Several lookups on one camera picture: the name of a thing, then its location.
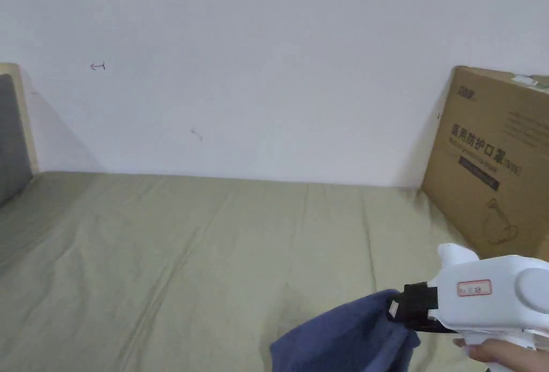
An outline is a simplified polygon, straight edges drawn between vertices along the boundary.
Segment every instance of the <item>brown cardboard box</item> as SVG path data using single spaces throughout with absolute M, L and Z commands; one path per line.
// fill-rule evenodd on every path
M 422 189 L 482 257 L 549 261 L 547 84 L 455 69 Z

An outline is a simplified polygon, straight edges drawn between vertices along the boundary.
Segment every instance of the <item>gray cushion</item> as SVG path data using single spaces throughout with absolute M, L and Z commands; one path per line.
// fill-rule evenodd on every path
M 12 76 L 0 75 L 0 205 L 32 179 Z

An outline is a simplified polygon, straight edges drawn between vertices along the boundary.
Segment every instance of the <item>mattress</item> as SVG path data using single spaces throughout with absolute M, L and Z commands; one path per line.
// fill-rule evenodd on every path
M 269 371 L 342 303 L 462 242 L 415 190 L 46 173 L 0 209 L 0 370 Z M 483 371 L 420 334 L 411 370 Z

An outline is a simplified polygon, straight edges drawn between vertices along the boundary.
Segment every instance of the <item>finger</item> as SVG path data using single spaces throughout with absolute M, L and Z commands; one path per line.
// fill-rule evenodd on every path
M 509 342 L 489 339 L 482 345 L 466 345 L 463 339 L 454 343 L 466 348 L 470 358 L 483 363 L 496 362 L 515 372 L 547 372 L 549 353 L 533 351 Z

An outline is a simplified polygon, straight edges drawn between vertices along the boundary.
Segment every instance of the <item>blue cloth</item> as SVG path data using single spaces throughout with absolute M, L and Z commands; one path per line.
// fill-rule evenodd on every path
M 405 372 L 415 331 L 390 322 L 387 290 L 305 322 L 271 345 L 273 372 Z

